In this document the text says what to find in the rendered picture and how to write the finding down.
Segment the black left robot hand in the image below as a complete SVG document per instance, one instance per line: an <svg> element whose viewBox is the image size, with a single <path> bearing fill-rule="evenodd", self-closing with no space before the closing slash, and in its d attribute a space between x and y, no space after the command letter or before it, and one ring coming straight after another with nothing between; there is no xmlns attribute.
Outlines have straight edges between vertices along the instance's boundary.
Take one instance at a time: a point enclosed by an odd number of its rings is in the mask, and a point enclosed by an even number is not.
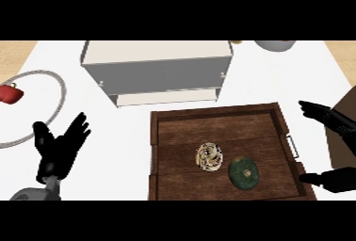
<svg viewBox="0 0 356 241"><path fill-rule="evenodd" d="M34 123L35 149L41 156L35 180L41 184L46 184L46 179L50 176L56 176L60 180L66 178L78 151L90 134L87 126L86 114L80 113L65 133L53 137L47 125L41 121Z"/></svg>

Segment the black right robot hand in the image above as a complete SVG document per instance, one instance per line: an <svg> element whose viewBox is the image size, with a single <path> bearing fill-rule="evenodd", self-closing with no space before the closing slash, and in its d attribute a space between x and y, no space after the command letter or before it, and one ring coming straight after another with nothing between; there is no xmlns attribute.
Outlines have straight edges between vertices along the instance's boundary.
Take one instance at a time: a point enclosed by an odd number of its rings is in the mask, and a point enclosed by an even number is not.
<svg viewBox="0 0 356 241"><path fill-rule="evenodd" d="M303 116L316 120L334 131L356 156L356 121L329 106L300 101ZM325 171L322 174L304 173L298 180L310 185L322 186L332 193L356 190L356 168L346 167Z"/></svg>

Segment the cream and brown cupcake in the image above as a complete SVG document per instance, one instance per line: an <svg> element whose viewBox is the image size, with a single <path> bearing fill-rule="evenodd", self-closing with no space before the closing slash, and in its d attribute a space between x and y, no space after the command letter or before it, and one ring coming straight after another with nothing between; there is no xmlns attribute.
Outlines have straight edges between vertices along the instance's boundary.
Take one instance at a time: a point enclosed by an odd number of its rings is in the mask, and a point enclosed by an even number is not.
<svg viewBox="0 0 356 241"><path fill-rule="evenodd" d="M223 152L220 147L211 143L202 143L196 149L195 162L201 170L216 171L223 164Z"/></svg>

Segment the brown wooden tray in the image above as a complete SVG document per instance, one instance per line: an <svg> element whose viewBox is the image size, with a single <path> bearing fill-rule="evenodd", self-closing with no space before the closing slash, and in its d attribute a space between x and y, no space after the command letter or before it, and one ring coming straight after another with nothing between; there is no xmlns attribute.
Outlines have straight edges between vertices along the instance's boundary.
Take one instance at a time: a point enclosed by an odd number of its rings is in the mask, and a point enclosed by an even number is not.
<svg viewBox="0 0 356 241"><path fill-rule="evenodd" d="M289 129L279 105L251 104L152 113L152 201L258 201L316 198L298 181L304 172L286 141ZM211 142L223 151L218 170L199 169L195 156ZM227 178L233 158L251 158L258 167L258 185L238 189Z"/></svg>

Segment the white tiered shelf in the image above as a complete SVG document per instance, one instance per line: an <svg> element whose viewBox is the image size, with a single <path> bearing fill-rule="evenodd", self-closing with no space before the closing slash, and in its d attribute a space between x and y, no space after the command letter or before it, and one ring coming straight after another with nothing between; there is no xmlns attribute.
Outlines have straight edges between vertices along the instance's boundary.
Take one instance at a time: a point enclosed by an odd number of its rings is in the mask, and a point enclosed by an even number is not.
<svg viewBox="0 0 356 241"><path fill-rule="evenodd" d="M226 40L90 40L81 66L118 106L214 101L233 57Z"/></svg>

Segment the dark brown flat block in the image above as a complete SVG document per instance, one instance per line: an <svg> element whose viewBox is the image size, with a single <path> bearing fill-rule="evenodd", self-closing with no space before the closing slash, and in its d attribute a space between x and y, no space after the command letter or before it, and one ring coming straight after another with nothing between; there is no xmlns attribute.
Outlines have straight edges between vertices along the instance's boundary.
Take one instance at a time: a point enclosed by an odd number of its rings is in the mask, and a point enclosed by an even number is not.
<svg viewBox="0 0 356 241"><path fill-rule="evenodd" d="M356 86L329 110L325 134L332 168L356 168Z"/></svg>

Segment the red bell pepper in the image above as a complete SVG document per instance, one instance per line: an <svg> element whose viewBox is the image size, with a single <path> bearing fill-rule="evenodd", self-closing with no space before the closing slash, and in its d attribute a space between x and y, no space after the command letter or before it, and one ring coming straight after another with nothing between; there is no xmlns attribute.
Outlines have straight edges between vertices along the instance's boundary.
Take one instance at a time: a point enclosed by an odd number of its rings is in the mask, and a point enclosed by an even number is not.
<svg viewBox="0 0 356 241"><path fill-rule="evenodd" d="M16 87L15 83L0 86L0 102L15 104L23 96L23 91Z"/></svg>

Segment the dark green squash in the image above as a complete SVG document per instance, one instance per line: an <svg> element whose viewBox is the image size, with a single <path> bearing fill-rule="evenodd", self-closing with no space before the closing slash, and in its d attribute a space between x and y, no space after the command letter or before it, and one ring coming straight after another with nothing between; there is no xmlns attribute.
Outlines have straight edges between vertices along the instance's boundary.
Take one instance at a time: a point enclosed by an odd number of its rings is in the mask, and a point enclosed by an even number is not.
<svg viewBox="0 0 356 241"><path fill-rule="evenodd" d="M230 161L227 178L233 186L241 190L252 190L257 187L258 167L248 157L239 156Z"/></svg>

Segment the grey bowl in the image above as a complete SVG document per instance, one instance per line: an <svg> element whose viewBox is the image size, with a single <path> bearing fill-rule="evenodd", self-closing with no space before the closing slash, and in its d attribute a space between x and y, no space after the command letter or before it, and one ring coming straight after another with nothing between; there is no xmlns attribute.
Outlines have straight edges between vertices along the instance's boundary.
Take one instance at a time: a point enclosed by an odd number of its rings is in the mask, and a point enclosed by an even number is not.
<svg viewBox="0 0 356 241"><path fill-rule="evenodd" d="M288 51L294 44L294 40L257 40L255 44L270 52L285 52Z"/></svg>

